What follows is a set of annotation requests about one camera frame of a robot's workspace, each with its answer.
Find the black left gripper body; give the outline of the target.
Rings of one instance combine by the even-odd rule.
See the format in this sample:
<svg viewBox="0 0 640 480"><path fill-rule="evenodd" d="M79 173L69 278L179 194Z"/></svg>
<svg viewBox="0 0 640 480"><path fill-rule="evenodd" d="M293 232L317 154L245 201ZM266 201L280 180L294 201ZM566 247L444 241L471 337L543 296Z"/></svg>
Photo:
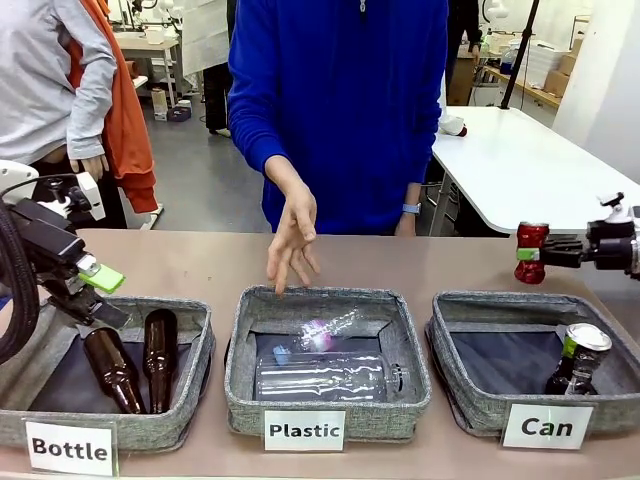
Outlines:
<svg viewBox="0 0 640 480"><path fill-rule="evenodd" d="M86 256L86 244L71 223L30 199L22 199L8 209L36 283L55 297L77 295L84 285L78 277L78 262Z"/></svg>

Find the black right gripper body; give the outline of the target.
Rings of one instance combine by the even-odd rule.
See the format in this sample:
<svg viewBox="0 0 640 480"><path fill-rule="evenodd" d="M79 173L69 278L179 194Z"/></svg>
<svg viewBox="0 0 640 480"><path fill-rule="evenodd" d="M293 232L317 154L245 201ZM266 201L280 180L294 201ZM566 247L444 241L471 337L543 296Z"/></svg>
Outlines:
<svg viewBox="0 0 640 480"><path fill-rule="evenodd" d="M589 222L586 240L583 262L592 262L597 270L636 272L636 225L633 220Z"/></svg>

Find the grey-shirt person's hand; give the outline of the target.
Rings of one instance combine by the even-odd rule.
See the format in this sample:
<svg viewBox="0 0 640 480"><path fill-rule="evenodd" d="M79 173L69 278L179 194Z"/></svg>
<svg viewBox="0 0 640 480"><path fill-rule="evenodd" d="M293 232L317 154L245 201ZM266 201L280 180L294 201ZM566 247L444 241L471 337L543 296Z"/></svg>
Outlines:
<svg viewBox="0 0 640 480"><path fill-rule="evenodd" d="M109 163L105 154L84 159L69 159L74 173L88 173L98 182L109 171Z"/></svg>

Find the blue-sweater person's right hand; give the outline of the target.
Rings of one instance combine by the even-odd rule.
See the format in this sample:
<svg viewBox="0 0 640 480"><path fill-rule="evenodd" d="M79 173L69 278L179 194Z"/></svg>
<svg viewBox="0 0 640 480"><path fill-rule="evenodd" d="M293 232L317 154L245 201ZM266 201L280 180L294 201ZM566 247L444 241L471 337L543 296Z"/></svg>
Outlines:
<svg viewBox="0 0 640 480"><path fill-rule="evenodd" d="M273 283L277 295L284 293L290 270L304 286L311 284L308 271L320 272L312 252L312 243L316 240L316 214L316 200L305 184L285 194L284 208L268 248L266 265L268 280Z"/></svg>

